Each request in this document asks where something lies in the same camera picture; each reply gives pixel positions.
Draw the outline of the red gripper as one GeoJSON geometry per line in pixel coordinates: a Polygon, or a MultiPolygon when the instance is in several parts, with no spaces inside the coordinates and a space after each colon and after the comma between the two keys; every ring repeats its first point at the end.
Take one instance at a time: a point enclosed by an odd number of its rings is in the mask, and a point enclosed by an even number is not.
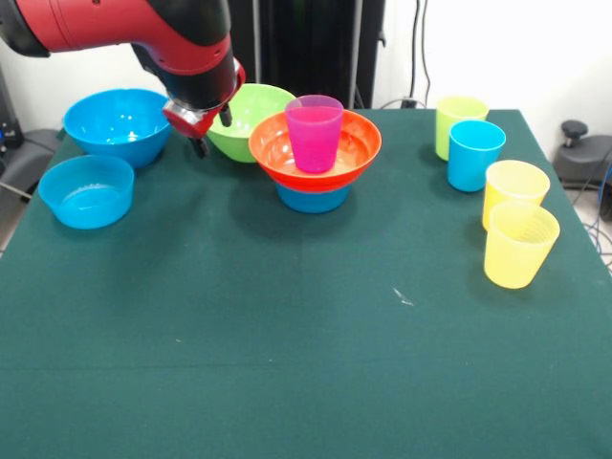
{"type": "Polygon", "coordinates": [[[237,59],[198,76],[172,76],[166,89],[168,101],[163,113],[185,137],[200,159],[209,155],[204,136],[217,115],[224,127],[232,124],[230,101],[245,82],[245,70],[237,59]]]}

